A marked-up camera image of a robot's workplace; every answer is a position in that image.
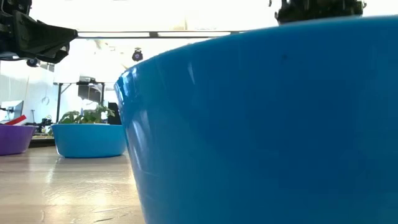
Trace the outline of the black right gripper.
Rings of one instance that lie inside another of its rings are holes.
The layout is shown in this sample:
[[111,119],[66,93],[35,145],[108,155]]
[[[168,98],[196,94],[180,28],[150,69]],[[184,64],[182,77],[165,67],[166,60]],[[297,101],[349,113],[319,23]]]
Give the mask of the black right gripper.
[[278,24],[331,17],[362,16],[364,1],[359,0],[281,0],[275,13]]

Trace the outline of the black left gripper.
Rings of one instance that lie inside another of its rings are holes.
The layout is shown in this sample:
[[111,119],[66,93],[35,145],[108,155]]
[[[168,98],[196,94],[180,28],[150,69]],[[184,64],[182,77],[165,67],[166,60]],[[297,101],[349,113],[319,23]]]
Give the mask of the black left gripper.
[[26,64],[61,62],[77,30],[35,21],[28,16],[30,9],[31,0],[1,0],[1,60],[16,61],[18,55],[28,57]]

